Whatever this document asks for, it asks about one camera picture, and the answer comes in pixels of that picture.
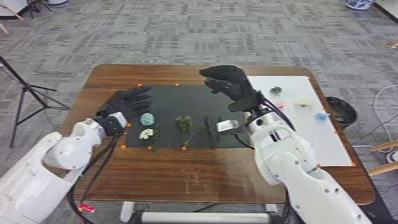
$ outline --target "wire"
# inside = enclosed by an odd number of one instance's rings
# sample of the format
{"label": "wire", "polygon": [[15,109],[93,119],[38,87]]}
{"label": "wire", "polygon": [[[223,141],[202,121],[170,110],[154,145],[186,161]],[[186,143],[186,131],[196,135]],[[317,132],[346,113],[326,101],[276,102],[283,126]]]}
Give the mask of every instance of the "wire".
{"label": "wire", "polygon": [[398,184],[394,184],[394,185],[390,185],[390,186],[386,187],[386,190],[379,193],[379,195],[386,194],[388,190],[390,190],[394,187],[398,187]]}
{"label": "wire", "polygon": [[360,140],[374,133],[376,129],[388,123],[388,121],[394,120],[394,118],[398,117],[398,114],[394,115],[394,117],[372,128],[372,130],[369,131],[369,133],[358,138],[358,140],[353,142],[351,145],[354,145]]}
{"label": "wire", "polygon": [[[381,123],[381,117],[379,117],[378,110],[376,110],[376,100],[378,100],[378,97],[379,97],[379,95],[381,95],[381,92],[383,92],[388,88],[392,88],[392,87],[398,87],[398,85],[388,85],[388,86],[385,86],[385,87],[379,89],[379,91],[376,92],[376,95],[374,95],[374,99],[372,99],[372,110],[374,110],[376,119],[378,119],[379,123]],[[383,128],[383,131],[385,131],[385,134],[386,134],[388,141],[392,142],[392,136],[390,136],[390,133],[388,133],[386,126],[381,125],[381,128]],[[388,150],[381,150],[379,152],[381,152],[381,153],[388,153],[388,152],[392,152],[392,150],[394,150],[394,147],[390,147]]]}
{"label": "wire", "polygon": [[264,106],[271,109],[271,111],[275,112],[275,114],[278,115],[278,117],[282,118],[291,130],[294,131],[294,126],[292,126],[292,123],[289,121],[289,118],[285,117],[282,111],[278,110],[276,106],[273,105],[273,103],[269,102],[269,100],[264,98],[264,96],[260,97],[262,98],[262,104]]}
{"label": "wire", "polygon": [[241,141],[237,134],[234,134],[232,137],[237,140],[239,144],[253,150],[253,147]]}
{"label": "wire", "polygon": [[193,212],[200,212],[202,210],[205,210],[207,208],[211,208],[218,203],[211,203],[209,205],[205,205],[202,208],[198,208]]}
{"label": "wire", "polygon": [[83,221],[84,224],[93,224],[93,223],[92,223],[90,220],[84,218],[84,216],[83,216],[83,214],[81,214],[81,212],[79,212],[79,210],[77,210],[77,206],[76,206],[76,202],[74,202],[74,188],[76,188],[77,182],[79,182],[79,180],[81,180],[81,177],[83,177],[86,171],[90,170],[90,168],[92,168],[95,162],[99,161],[99,159],[100,159],[104,153],[106,153],[107,151],[113,151],[116,140],[118,140],[118,137],[113,137],[113,139],[111,139],[111,141],[109,141],[109,144],[106,145],[102,151],[97,153],[95,157],[92,158],[92,161],[90,161],[90,163],[88,163],[88,165],[86,165],[86,167],[84,167],[84,169],[83,169],[83,172],[81,172],[81,176],[79,176],[79,178],[77,178],[77,181],[76,181],[76,183],[74,183],[74,185],[72,185],[72,187],[70,187],[70,189],[68,189],[68,192],[67,192],[67,202],[68,202],[70,210],[72,210],[74,214],[77,215],[77,217],[79,217],[79,219],[81,219],[81,221]]}
{"label": "wire", "polygon": [[106,155],[106,157],[104,157],[100,166],[99,166],[99,168],[97,168],[97,170],[95,170],[95,174],[93,174],[93,176],[92,176],[92,178],[90,178],[90,182],[88,182],[88,185],[86,185],[84,190],[83,190],[83,195],[81,195],[79,203],[83,203],[83,201],[84,201],[84,196],[86,196],[88,190],[90,190],[90,188],[92,188],[92,185],[93,185],[97,176],[99,176],[99,174],[100,174],[100,172],[102,172],[102,168],[104,168],[104,166],[106,166],[106,164],[107,164],[107,160],[109,160],[111,155],[113,155],[115,144],[116,144],[116,138],[113,138],[111,141],[113,141],[113,144],[111,144],[111,148],[109,148],[109,151],[107,151],[107,155]]}

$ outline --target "toy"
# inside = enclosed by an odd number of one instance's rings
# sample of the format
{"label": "toy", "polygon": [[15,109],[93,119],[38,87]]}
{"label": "toy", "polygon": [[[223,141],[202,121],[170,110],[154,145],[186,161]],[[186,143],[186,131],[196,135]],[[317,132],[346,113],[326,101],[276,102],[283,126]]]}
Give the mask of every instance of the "toy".
{"label": "toy", "polygon": [[282,109],[285,107],[285,103],[283,102],[276,102],[275,106],[276,106],[276,109]]}
{"label": "toy", "polygon": [[275,87],[269,89],[269,92],[271,92],[275,95],[278,95],[278,93],[282,92],[282,88],[275,86]]}
{"label": "toy", "polygon": [[308,98],[298,98],[294,100],[294,104],[301,107],[308,107],[314,105],[312,100]]}
{"label": "toy", "polygon": [[328,115],[330,115],[330,114],[326,114],[326,113],[315,113],[315,114],[314,114],[314,118],[315,118],[315,120],[324,121],[324,120],[328,119]]}
{"label": "toy", "polygon": [[148,139],[148,137],[152,136],[152,129],[145,129],[141,132],[139,132],[139,139]]}
{"label": "toy", "polygon": [[152,116],[150,113],[143,113],[143,114],[139,115],[139,124],[141,124],[143,126],[148,126],[148,125],[154,124],[154,116]]}

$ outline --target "gray floor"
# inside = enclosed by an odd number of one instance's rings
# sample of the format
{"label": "gray floor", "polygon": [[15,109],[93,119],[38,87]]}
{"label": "gray floor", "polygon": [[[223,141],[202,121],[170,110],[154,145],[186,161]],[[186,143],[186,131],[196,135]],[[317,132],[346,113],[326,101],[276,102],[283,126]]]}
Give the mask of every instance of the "gray floor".
{"label": "gray floor", "polygon": [[[358,120],[346,129],[351,142],[378,125],[370,99],[394,84],[398,25],[370,8],[351,12],[342,0],[70,0],[35,19],[4,21],[10,35],[0,33],[0,54],[36,85],[56,88],[52,96],[72,104],[95,65],[235,64],[299,65],[314,73],[326,95],[354,106]],[[65,113],[47,112],[22,124],[17,145],[6,148],[17,100],[17,84],[0,75],[0,174],[26,153],[42,135],[56,130]],[[379,100],[383,119],[395,115],[395,90]],[[35,109],[31,99],[26,110]],[[395,121],[390,131],[398,137]],[[386,141],[381,129],[356,144]],[[383,155],[356,149],[365,168]],[[395,172],[372,178],[390,213],[398,214]],[[193,210],[200,205],[139,204],[150,210]],[[116,223],[120,203],[97,202],[92,220]],[[211,211],[262,211],[262,205],[225,205]],[[63,203],[45,223],[76,223]]]}

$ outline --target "white board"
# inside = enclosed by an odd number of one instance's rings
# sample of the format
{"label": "white board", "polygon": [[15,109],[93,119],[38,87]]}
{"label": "white board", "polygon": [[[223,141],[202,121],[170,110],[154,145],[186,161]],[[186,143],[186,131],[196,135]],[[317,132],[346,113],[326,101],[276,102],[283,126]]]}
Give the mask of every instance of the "white board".
{"label": "white board", "polygon": [[[319,98],[305,76],[248,76],[251,87],[262,92],[273,104],[283,103],[283,112],[294,125],[299,137],[308,141],[317,164],[321,166],[351,166],[351,159],[344,145],[335,134],[331,121],[314,118],[315,113],[324,113]],[[280,94],[269,93],[273,87],[282,88]],[[296,105],[296,99],[306,99],[312,106]]]}

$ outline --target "table leg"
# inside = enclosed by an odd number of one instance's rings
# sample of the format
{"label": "table leg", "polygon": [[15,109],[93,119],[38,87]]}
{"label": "table leg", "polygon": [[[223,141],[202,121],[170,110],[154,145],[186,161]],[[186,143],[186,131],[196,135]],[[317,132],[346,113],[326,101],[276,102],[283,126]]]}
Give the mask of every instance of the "table leg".
{"label": "table leg", "polygon": [[120,206],[120,221],[127,222],[131,214],[132,214],[132,206],[134,202],[132,201],[123,201],[122,206]]}

